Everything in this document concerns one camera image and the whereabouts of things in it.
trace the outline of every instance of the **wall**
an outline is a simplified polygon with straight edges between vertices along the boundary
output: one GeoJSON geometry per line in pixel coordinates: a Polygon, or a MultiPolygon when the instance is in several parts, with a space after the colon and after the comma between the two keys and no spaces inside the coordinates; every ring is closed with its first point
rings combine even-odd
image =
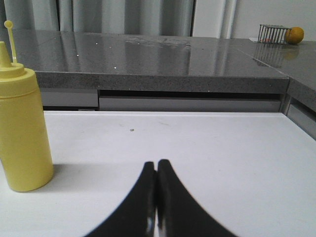
{"type": "Polygon", "coordinates": [[[197,0],[193,36],[256,37],[259,24],[299,26],[305,31],[304,40],[315,41],[316,1],[197,0]]]}

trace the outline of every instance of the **bottle cap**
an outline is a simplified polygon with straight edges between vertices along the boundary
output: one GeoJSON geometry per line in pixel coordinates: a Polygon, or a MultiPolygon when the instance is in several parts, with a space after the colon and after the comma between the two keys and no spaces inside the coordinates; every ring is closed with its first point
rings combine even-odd
{"type": "Polygon", "coordinates": [[[9,26],[9,36],[12,48],[13,63],[11,63],[5,43],[0,41],[0,98],[16,97],[28,94],[38,88],[35,72],[24,68],[23,64],[17,63],[12,35],[13,24],[6,21],[9,26]]]}

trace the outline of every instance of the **lemon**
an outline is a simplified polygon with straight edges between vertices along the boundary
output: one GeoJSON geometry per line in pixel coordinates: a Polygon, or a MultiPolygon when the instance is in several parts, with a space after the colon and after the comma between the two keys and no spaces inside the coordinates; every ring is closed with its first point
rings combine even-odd
{"type": "Polygon", "coordinates": [[[297,44],[304,38],[304,30],[300,27],[288,29],[285,33],[285,42],[289,44],[297,44]]]}

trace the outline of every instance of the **quartz countertop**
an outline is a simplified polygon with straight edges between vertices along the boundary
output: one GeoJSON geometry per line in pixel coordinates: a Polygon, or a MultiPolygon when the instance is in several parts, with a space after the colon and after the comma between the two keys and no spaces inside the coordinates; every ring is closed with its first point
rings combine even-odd
{"type": "MultiPolygon", "coordinates": [[[[18,61],[41,88],[286,92],[316,111],[316,42],[15,30],[18,61]]],[[[7,32],[0,40],[8,44],[7,32]]]]}

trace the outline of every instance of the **bottle nozzle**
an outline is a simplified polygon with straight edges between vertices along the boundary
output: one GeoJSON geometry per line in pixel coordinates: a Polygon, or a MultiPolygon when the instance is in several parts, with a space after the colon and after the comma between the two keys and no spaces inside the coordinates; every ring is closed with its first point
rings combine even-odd
{"type": "Polygon", "coordinates": [[[10,68],[11,66],[10,56],[6,50],[5,43],[0,41],[0,68],[10,68]]]}
{"type": "Polygon", "coordinates": [[[13,22],[12,22],[12,21],[5,21],[5,22],[4,22],[4,26],[8,29],[9,39],[10,39],[10,44],[11,44],[11,51],[12,51],[13,62],[14,62],[14,63],[17,63],[17,60],[16,60],[16,51],[15,51],[15,44],[14,44],[13,33],[12,33],[13,22]]]}

